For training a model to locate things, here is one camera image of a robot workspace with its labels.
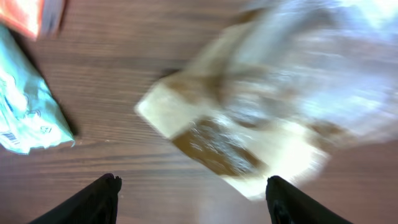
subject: wood grain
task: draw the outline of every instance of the wood grain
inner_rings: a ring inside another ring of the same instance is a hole
[[[133,112],[163,70],[184,66],[244,2],[71,0],[57,39],[21,39],[77,141],[0,152],[0,222],[26,223],[112,172],[123,178],[119,224],[269,223],[264,202],[246,200]],[[394,222],[397,144],[341,151],[302,189],[352,222]]]

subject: orange package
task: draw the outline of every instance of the orange package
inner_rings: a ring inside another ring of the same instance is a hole
[[[64,0],[0,0],[0,18],[32,39],[57,33]]]

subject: wooden table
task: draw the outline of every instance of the wooden table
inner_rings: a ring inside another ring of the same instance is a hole
[[[76,146],[0,152],[0,221],[26,223],[104,173],[123,178],[118,223],[270,223],[252,203],[163,140],[133,106],[184,66],[245,0],[70,0],[56,40],[22,44],[64,110]],[[301,189],[355,223],[395,222],[398,143],[339,152]]]

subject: barcode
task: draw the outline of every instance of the barcode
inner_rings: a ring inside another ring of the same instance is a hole
[[[2,137],[5,137],[6,139],[8,139],[8,141],[10,141],[11,143],[13,143],[14,145],[19,144],[18,139],[15,137],[15,135],[11,132],[7,132],[7,133],[1,133]]]

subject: snack package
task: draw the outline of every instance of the snack package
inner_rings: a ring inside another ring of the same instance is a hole
[[[0,18],[7,26],[36,39],[57,33],[64,0],[0,0]]]
[[[73,141],[43,78],[4,26],[0,26],[0,65],[0,144],[28,154],[33,148]]]
[[[262,6],[136,106],[163,137],[251,200],[264,198],[268,177],[300,185],[335,151],[388,141],[398,130],[397,28],[394,13],[380,14],[385,4]]]

